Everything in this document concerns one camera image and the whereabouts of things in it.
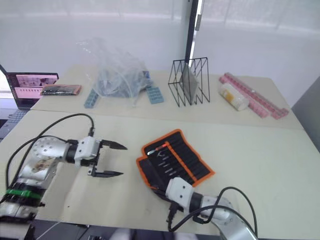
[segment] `table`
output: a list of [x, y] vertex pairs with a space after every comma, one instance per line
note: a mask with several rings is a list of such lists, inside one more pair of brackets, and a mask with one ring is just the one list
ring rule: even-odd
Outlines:
[[[22, 143], [67, 112], [31, 110], [0, 143], [0, 178], [11, 153]], [[157, 120], [92, 114], [96, 138], [117, 141], [128, 150], [106, 149], [103, 169], [123, 172], [113, 178], [87, 176], [87, 168], [60, 163], [57, 176], [44, 195], [38, 219], [110, 227], [167, 230], [169, 204], [144, 184], [136, 158], [141, 147], [169, 131], [180, 128], [187, 141], [216, 174], [196, 191], [216, 195], [227, 186], [243, 190], [257, 215], [259, 238], [318, 239], [320, 154], [304, 130], [205, 122]], [[48, 134], [81, 139], [89, 120], [77, 117], [61, 122]], [[5, 191], [0, 182], [0, 193]], [[240, 195], [226, 195], [252, 224], [248, 204]], [[183, 217], [177, 213], [174, 222]], [[213, 224], [192, 221], [179, 231], [218, 234]]]
[[88, 69], [81, 65], [74, 65], [62, 76], [57, 84], [80, 84], [82, 90], [78, 96], [44, 96], [34, 106], [33, 110], [58, 111], [99, 114], [108, 116], [125, 116], [157, 120], [174, 120], [194, 123], [232, 124], [261, 127], [277, 127], [303, 129], [300, 122], [290, 110], [290, 107], [278, 91], [270, 78], [240, 76], [239, 78], [253, 89], [270, 99], [281, 108], [287, 108], [290, 113], [279, 120], [269, 116], [260, 118], [251, 109], [236, 111], [226, 100], [218, 94], [220, 75], [209, 75], [211, 102], [197, 106], [178, 107], [168, 87], [170, 73], [165, 71], [151, 71], [150, 77], [160, 88], [164, 97], [163, 103], [150, 104], [147, 93], [140, 93], [137, 106], [132, 107], [128, 99], [99, 98], [94, 108], [85, 108], [84, 103], [92, 89], [87, 80], [86, 71], [96, 73], [95, 69]]

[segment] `plastic bag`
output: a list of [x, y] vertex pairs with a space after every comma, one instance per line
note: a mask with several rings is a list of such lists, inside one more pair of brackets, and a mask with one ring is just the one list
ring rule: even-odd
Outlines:
[[135, 105], [140, 91], [152, 86], [144, 63], [129, 52], [107, 44], [102, 38], [81, 41], [77, 45], [97, 66], [96, 76], [89, 72], [86, 76], [101, 97], [130, 98]]

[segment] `wire file holder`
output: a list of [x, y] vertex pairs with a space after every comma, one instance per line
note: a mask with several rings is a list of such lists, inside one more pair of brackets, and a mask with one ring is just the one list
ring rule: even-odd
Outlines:
[[178, 107], [210, 103], [208, 58], [174, 60], [168, 86]]

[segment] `white wall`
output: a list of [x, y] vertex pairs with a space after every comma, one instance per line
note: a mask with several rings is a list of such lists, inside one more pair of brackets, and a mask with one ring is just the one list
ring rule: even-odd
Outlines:
[[0, 64], [9, 71], [58, 72], [85, 61], [76, 42], [107, 39], [152, 70], [185, 55], [184, 0], [1, 0]]
[[320, 1], [205, 0], [193, 56], [211, 73], [271, 78], [292, 107], [320, 76]]

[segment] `white bottle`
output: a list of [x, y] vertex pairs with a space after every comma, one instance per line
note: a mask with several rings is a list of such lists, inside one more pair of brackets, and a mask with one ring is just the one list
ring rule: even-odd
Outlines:
[[223, 84], [219, 93], [238, 111], [246, 109], [249, 105], [249, 100], [230, 83]]

